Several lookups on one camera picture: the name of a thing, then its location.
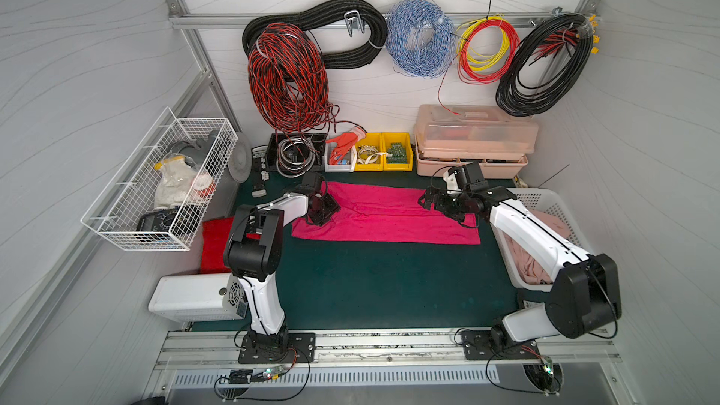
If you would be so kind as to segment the red work glove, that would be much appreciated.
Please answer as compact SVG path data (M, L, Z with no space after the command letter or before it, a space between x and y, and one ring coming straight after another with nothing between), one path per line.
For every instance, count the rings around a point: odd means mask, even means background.
M337 143L337 148L333 152L333 158L335 161L338 161L341 159L347 151L352 147L356 146L356 144L365 139L367 136L367 133L363 127L355 126L349 131L342 133L339 136L336 136L332 139L327 140L326 142L329 143Z

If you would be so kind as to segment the yellow bin with tape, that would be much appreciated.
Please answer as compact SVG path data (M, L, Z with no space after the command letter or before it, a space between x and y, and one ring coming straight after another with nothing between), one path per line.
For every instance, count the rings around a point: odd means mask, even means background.
M382 161L384 150L382 149L382 137L380 133L369 133L356 145L357 161L354 171L358 172L382 172Z

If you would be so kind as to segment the pink translucent toolbox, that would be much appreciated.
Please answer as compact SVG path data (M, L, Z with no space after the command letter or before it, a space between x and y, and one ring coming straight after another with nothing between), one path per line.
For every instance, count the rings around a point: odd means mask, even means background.
M513 117L496 106L425 104L414 125L419 176L477 162L487 179L511 179L528 164L539 133L530 117Z

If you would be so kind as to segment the green circuit boards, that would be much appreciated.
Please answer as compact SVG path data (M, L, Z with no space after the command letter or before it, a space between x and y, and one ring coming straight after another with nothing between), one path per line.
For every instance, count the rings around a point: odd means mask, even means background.
M406 148L401 142L392 142L387 147L386 162L388 164L407 164Z

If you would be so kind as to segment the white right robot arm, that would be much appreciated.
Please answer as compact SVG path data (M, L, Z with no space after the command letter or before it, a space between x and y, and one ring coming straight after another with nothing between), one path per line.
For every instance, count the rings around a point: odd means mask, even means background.
M556 335L598 337L596 330L607 324L619 329L620 282L611 257L592 254L560 236L507 187L490 187L477 163L450 167L444 183L444 187L429 186L418 204L460 225L468 215L485 219L519 243L551 279L545 303L508 314L491 328L496 350Z

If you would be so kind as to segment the white laundry basket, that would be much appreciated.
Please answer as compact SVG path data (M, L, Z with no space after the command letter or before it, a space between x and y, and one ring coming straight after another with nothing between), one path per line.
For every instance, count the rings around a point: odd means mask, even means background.
M504 236L514 239L547 274L554 278L565 264L577 264L592 254L587 241L577 229L577 223L566 209L559 195L549 189L509 189L517 196L495 207L491 212L490 226L512 285L518 289L548 293L551 285L530 285L519 276ZM570 229L569 239L559 236L537 219L532 210L557 217Z

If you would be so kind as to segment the black multimeter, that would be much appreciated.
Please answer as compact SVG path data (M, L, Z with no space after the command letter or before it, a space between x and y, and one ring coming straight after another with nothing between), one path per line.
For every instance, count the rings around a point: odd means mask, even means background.
M200 207L195 204L160 209L140 217L136 231L141 233L171 233L186 236L195 231L200 217Z

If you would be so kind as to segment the yellow bin with circuit boards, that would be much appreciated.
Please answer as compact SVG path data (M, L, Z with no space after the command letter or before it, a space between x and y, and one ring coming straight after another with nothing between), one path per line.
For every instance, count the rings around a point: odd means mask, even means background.
M382 160L382 169L385 172L412 172L414 151L409 133L383 132L381 143L386 153Z

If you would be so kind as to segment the white cloth gloves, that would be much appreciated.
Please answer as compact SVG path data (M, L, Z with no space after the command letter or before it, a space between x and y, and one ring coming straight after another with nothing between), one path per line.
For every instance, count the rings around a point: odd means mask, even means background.
M206 170L187 165L182 155L173 155L154 166L160 180L154 196L155 209L205 204L216 191L216 182Z

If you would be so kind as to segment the white ribbon tape roll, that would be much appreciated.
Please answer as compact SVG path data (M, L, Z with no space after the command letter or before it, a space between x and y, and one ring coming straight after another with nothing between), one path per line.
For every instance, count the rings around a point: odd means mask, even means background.
M363 165L381 164L382 159L387 155L386 151L381 151L378 147L372 145L361 146L357 153L357 162Z

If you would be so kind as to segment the folded red t-shirt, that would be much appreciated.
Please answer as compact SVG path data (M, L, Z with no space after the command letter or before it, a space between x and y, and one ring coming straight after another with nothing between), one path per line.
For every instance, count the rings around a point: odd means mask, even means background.
M202 224L202 259L201 274L230 273L231 270L225 265L224 251L230 236L234 219L214 219Z

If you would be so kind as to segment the white storage bin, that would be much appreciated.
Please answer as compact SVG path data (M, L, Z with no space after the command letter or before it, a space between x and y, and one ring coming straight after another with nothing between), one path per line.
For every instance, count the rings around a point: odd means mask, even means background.
M326 142L324 146L324 170L328 173L352 173L356 169L357 150L352 146L339 160L333 158L336 142Z

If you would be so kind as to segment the magenta t-shirt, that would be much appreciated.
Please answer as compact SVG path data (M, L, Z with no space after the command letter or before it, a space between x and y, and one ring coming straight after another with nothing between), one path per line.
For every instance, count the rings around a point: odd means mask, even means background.
M333 242L387 242L477 246L481 243L476 218L462 224L418 204L422 189L327 184L339 211L322 226L303 219L292 224L292 236Z

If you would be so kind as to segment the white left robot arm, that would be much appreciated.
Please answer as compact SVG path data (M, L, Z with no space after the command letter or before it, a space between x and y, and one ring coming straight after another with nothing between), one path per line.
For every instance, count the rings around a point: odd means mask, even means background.
M242 205L236 210L223 260L247 298L251 346L279 354L289 347L276 279L285 227L298 219L324 226L339 210L318 172L307 172L299 185L271 202Z

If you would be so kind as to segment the coiled metal flexible conduit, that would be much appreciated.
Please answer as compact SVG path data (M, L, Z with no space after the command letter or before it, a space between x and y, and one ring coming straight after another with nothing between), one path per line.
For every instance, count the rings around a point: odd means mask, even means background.
M276 169L285 178L302 177L316 159L317 151L307 138L294 136L277 143Z

